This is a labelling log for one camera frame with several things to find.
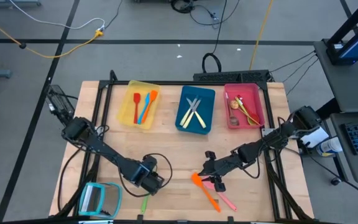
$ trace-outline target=yellow bin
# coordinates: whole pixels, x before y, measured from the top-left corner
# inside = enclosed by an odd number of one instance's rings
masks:
[[[140,94],[140,101],[137,105],[137,118],[139,119],[142,114],[142,110],[145,106],[146,95],[150,93],[152,90],[158,92],[156,99],[152,102],[149,113],[146,117],[146,120],[142,124],[135,124],[135,102],[134,102],[134,93]],[[139,82],[135,80],[131,80],[128,83],[128,88],[125,93],[124,101],[119,108],[119,112],[117,115],[117,119],[121,124],[125,124],[132,127],[138,127],[142,129],[150,129],[153,123],[154,114],[157,110],[158,101],[160,100],[161,95],[161,87],[159,85],[154,85],[145,82]]]

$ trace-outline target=white container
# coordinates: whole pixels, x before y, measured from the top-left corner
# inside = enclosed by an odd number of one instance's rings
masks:
[[[320,156],[330,156],[334,153],[342,152],[342,146],[338,137],[335,137],[322,142],[317,146],[316,150]]]

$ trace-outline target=pink bin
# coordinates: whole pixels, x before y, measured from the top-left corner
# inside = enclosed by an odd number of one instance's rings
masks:
[[[239,111],[239,110],[232,110],[233,115],[239,120],[240,125],[233,126],[230,125],[229,121],[229,105],[226,103],[226,93],[229,96],[229,101],[235,100],[234,98],[237,95],[242,96],[242,102],[244,103],[245,108],[250,113],[256,113],[260,119],[260,125],[250,125],[247,121],[247,116]],[[223,92],[223,99],[224,99],[224,107],[226,109],[226,121],[227,126],[232,129],[236,128],[260,128],[265,124],[264,112],[262,109],[262,105],[260,103],[259,98],[259,91],[258,86],[254,83],[243,83],[243,84],[226,84],[224,86]]]

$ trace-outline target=gray floor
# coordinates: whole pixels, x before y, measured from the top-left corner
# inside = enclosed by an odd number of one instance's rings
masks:
[[[168,4],[157,0],[144,1],[135,4],[124,0],[119,16],[102,39],[216,38],[216,30],[195,24],[188,15],[172,11]],[[65,23],[74,0],[41,2],[42,7],[26,7],[25,10],[38,19]],[[358,0],[346,2],[352,12],[357,9]],[[217,15],[221,13],[223,1],[205,0],[202,3]],[[228,12],[235,3],[229,1]],[[118,4],[118,0],[81,0],[73,25],[77,26],[96,16],[108,21]],[[223,24],[221,39],[255,40],[268,4],[269,0],[241,0],[237,11]],[[195,11],[194,16],[210,22],[201,9]],[[276,0],[262,39],[321,40],[330,37],[345,20],[346,14],[340,0]],[[63,32],[61,27],[33,22],[15,9],[0,9],[0,26],[21,39],[59,39]],[[94,22],[84,29],[71,30],[68,38],[89,39],[98,26],[98,22]],[[57,44],[29,46],[48,55],[53,55],[57,48]],[[74,46],[65,44],[63,51]],[[59,84],[67,94],[77,95],[82,81],[107,79],[110,69],[116,71],[120,80],[191,80],[194,73],[201,72],[202,56],[213,47],[203,44],[87,45],[60,59],[53,83]],[[247,70],[253,48],[253,45],[219,45],[216,55],[224,71]],[[312,46],[261,45],[253,69],[272,70],[312,50]],[[13,71],[12,78],[0,78],[0,202],[51,62],[19,49],[15,44],[0,44],[0,69]],[[276,81],[284,80],[299,65],[275,72]],[[214,71],[215,68],[212,61],[207,61],[207,70]],[[301,68],[285,82],[287,91],[305,70],[306,67]],[[288,96],[288,101],[291,110],[303,105],[318,109],[332,97],[324,73],[316,63]],[[65,142],[60,137],[61,128],[57,119],[44,107],[5,221],[48,215],[65,148]],[[320,161],[334,169],[332,160]],[[303,165],[316,218],[327,222],[358,223],[358,192],[345,184],[330,186],[331,175],[307,158],[303,160]]]

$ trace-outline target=wooden table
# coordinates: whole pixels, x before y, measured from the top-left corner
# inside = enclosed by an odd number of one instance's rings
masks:
[[[96,99],[98,82],[83,82],[76,107],[76,116],[91,120]],[[213,128],[204,136],[180,132],[175,127],[175,118],[180,100],[182,86],[163,85],[161,99],[155,114],[153,126],[150,130],[131,128],[119,124],[116,119],[119,107],[126,92],[125,85],[114,85],[112,88],[111,104],[107,124],[110,130],[105,134],[104,141],[120,152],[123,156],[141,160],[143,155],[158,152],[168,157],[173,167],[171,182],[156,195],[149,199],[145,220],[227,220],[233,216],[235,221],[274,221],[269,184],[263,155],[260,157],[261,174],[259,179],[251,179],[243,171],[237,169],[223,178],[226,184],[226,195],[237,206],[238,211],[232,211],[219,196],[210,191],[222,209],[215,211],[208,199],[190,180],[194,172],[199,172],[206,161],[204,152],[214,151],[216,157],[229,155],[229,151],[241,144],[260,139],[258,129],[228,129],[223,100],[223,86],[203,86],[216,91],[213,115]],[[102,96],[98,121],[101,120],[103,102],[106,91]],[[273,117],[287,118],[290,114],[282,83],[268,83],[270,104]],[[260,91],[262,107],[265,109],[264,96]],[[296,142],[290,141],[287,146],[296,150]],[[67,144],[62,167],[67,159],[76,151],[71,144]],[[281,154],[285,180],[288,191],[300,207],[313,217],[308,189],[301,164],[301,159],[294,153],[282,151]],[[170,175],[168,164],[164,159],[156,156],[158,173],[168,179]],[[63,177],[62,205],[72,196],[78,187],[78,180],[83,162],[83,152],[80,152],[68,165]],[[250,166],[247,170],[256,174],[257,166]],[[115,182],[120,184],[117,167],[105,158],[99,164],[98,182]],[[144,193],[143,189],[134,187],[126,182],[129,190],[136,194]],[[57,190],[50,207],[50,214],[57,213]],[[280,216],[285,217],[281,194],[278,195]],[[140,213],[142,198],[130,196],[123,190],[121,209],[116,219],[133,220]]]

